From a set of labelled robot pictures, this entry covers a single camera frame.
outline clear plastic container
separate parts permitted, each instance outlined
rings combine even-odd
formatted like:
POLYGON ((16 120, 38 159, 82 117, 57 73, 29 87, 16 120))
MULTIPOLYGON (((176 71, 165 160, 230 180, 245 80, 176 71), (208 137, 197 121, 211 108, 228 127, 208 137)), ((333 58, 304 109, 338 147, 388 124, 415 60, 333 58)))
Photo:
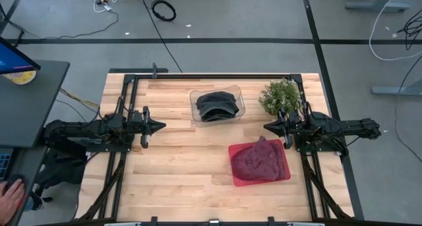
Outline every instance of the clear plastic container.
POLYGON ((209 90, 209 91, 193 91, 190 94, 190 99, 191 99, 191 109, 192 109, 192 118, 193 121, 195 122, 195 124, 198 127, 211 127, 214 125, 222 125, 222 124, 227 124, 227 123, 233 123, 235 121, 240 120, 240 118, 243 116, 243 114, 245 114, 245 103, 243 102, 243 98, 242 98, 242 92, 240 90, 240 88, 236 85, 232 85, 228 88, 224 88, 224 89, 219 89, 219 90, 209 90), (234 116, 234 118, 230 118, 230 119, 226 119, 226 120, 219 120, 219 121, 210 121, 210 122, 204 122, 200 115, 199 115, 199 110, 196 108, 196 101, 198 100, 199 97, 206 95, 206 94, 210 94, 213 92, 227 92, 229 94, 233 94, 235 96, 236 99, 236 106, 237 108, 239 108, 239 111, 236 113, 236 115, 234 116))

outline black desk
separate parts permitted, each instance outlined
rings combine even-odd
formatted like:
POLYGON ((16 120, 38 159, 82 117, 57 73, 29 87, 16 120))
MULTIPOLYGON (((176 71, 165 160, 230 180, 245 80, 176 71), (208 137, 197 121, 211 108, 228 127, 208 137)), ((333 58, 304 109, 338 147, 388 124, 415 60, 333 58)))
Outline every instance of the black desk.
POLYGON ((25 180, 22 206, 7 225, 18 225, 34 186, 46 146, 35 146, 54 100, 69 68, 68 62, 35 61, 41 66, 31 83, 19 86, 0 77, 0 145, 15 148, 10 174, 21 174, 25 180))

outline keyboard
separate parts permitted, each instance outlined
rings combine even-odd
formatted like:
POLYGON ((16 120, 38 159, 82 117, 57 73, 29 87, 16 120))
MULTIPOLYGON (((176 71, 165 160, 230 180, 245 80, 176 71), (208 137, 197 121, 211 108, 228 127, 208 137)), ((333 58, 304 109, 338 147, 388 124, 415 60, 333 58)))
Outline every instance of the keyboard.
POLYGON ((9 173, 9 168, 12 165, 12 148, 0 147, 0 181, 4 181, 9 173))

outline red plastic tray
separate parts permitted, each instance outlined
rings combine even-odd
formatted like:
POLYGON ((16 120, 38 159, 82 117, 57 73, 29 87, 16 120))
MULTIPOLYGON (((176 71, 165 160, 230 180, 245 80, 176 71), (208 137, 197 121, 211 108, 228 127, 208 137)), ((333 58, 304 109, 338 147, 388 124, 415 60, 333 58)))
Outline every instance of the red plastic tray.
MULTIPOLYGON (((290 175, 290 170, 289 170, 289 166, 287 165, 287 158, 286 158, 286 154, 284 153, 284 147, 283 147, 283 142, 281 140, 267 140, 270 143, 275 143, 278 144, 280 146, 280 149, 282 150, 282 156, 283 156, 283 164, 284 164, 284 171, 285 171, 285 178, 278 180, 278 181, 284 181, 284 180, 289 180, 291 175, 290 175)), ((245 148, 249 148, 252 147, 253 144, 255 144, 255 142, 253 143, 247 143, 247 144, 234 144, 229 146, 229 157, 230 157, 230 162, 232 157, 239 151, 244 150, 245 148)), ((238 179, 237 177, 235 177, 235 175, 233 174, 233 183, 235 184, 235 186, 247 186, 247 185, 252 185, 252 184, 261 184, 261 183, 272 183, 273 181, 269 181, 269 180, 263 180, 263 181, 244 181, 241 179, 238 179)))

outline gray floor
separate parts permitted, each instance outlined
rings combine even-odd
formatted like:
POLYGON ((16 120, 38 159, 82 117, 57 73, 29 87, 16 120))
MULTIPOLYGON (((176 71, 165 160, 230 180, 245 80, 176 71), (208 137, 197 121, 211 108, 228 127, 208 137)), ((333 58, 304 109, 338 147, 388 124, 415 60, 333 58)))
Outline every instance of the gray floor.
MULTIPOLYGON (((9 9, 13 0, 1 0, 9 9)), ((172 23, 157 21, 164 38, 311 38, 302 0, 168 0, 177 9, 172 23)), ((368 39, 375 13, 344 9, 345 1, 310 0, 321 39, 368 39)), ((406 20, 422 9, 421 0, 407 2, 404 13, 383 14, 376 39, 393 39, 406 20)), ((83 38, 157 38, 158 35, 137 0, 111 4, 120 14, 109 30, 83 38)), ((75 35, 109 24, 113 14, 96 14, 92 0, 21 0, 12 17, 15 23, 41 36, 75 35)), ((15 38, 7 26, 2 36, 15 38)), ((299 44, 169 44, 170 51, 186 72, 320 72, 313 45, 299 44)), ((393 97, 373 96, 374 85, 399 85, 415 59, 386 62, 376 59, 367 45, 323 45, 328 72, 342 119, 370 117, 381 125, 377 141, 358 140, 350 155, 365 219, 422 223, 422 163, 401 145, 394 132, 393 97)), ((100 102, 109 68, 150 67, 152 62, 178 72, 161 44, 65 44, 20 45, 33 59, 69 61, 71 68, 63 85, 85 99, 100 102)), ((405 51, 403 45, 376 45, 379 55, 398 57, 417 53, 422 46, 405 51)), ((410 76, 422 78, 421 65, 410 76)), ((78 107, 86 118, 92 113, 78 107)), ((398 130, 406 143, 422 154, 420 98, 400 98, 398 130)), ((67 106, 56 103, 50 120, 79 120, 67 106)), ((21 225, 70 220, 78 187, 60 184, 45 192, 55 197, 42 211, 24 214, 21 225)))

